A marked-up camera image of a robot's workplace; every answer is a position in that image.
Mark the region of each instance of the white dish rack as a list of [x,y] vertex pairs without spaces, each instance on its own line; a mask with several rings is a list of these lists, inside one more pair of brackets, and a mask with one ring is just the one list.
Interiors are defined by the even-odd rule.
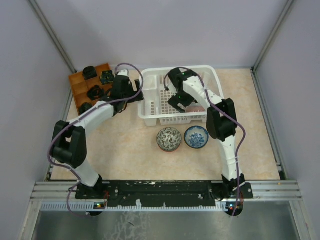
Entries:
[[[165,91],[164,77],[175,67],[149,68],[142,71],[144,85],[142,88],[144,100],[138,103],[138,116],[144,120],[148,127],[156,126],[158,119],[161,125],[189,124],[193,120],[207,122],[207,112],[186,112],[180,113],[168,104],[172,97],[170,91]],[[187,66],[198,73],[204,84],[214,93],[224,98],[220,80],[215,69],[208,65]]]

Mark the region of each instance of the ceramic bowl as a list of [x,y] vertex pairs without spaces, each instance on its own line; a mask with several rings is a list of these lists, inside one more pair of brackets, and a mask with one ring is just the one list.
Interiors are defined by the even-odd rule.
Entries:
[[166,127],[159,131],[156,136],[156,143],[165,152],[177,150],[181,144],[182,137],[180,132],[173,127]]
[[209,134],[202,126],[189,127],[184,133],[185,143],[193,149],[203,148],[209,140]]

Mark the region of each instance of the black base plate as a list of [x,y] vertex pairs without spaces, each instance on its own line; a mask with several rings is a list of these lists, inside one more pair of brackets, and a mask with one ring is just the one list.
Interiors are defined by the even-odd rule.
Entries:
[[[251,184],[240,188],[244,199],[252,199]],[[228,192],[222,182],[217,181],[104,181],[100,193],[92,194],[82,185],[76,190],[76,199],[103,199],[108,192],[108,207],[214,207],[216,200],[229,199],[234,202],[236,192]]]

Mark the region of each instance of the gray wall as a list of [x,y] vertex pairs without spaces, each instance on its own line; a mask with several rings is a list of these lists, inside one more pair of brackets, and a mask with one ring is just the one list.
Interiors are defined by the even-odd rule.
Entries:
[[289,177],[320,237],[320,1],[296,1],[258,70]]
[[0,7],[0,238],[15,240],[69,92],[69,70],[26,0]]
[[251,67],[285,0],[38,0],[75,67]]

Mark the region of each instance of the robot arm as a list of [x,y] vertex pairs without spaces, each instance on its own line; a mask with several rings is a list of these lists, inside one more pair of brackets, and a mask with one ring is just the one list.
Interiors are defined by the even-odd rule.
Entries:
[[[184,112],[181,108],[189,106],[192,102],[197,101],[205,110],[207,110],[206,128],[209,135],[217,139],[220,157],[222,160],[222,179],[229,186],[231,191],[235,191],[237,184],[237,166],[236,166],[236,127],[237,125],[228,120],[225,116],[220,116],[208,102],[205,88],[202,86],[199,77],[192,70],[181,72],[178,68],[170,71],[168,77],[171,83],[168,85],[169,90],[174,96],[168,101],[170,105],[180,112]],[[229,99],[222,99],[214,94],[211,90],[207,90],[210,101],[223,112],[233,119],[237,120],[234,102]],[[240,187],[245,184],[245,177],[239,168]]]
[[[96,188],[102,185],[102,178],[93,170],[87,158],[86,137],[104,121],[112,118],[117,113],[121,113],[128,103],[143,100],[142,92],[133,100],[128,102],[119,101],[106,104],[113,100],[121,100],[134,96],[132,83],[128,77],[129,71],[122,70],[115,77],[110,96],[101,98],[91,109],[81,114],[70,123],[75,123],[65,131],[54,143],[50,155],[58,162],[68,166],[81,179],[81,183],[89,188]],[[135,81],[137,91],[140,90],[139,80]],[[70,123],[59,121],[55,125],[53,139],[63,131]]]

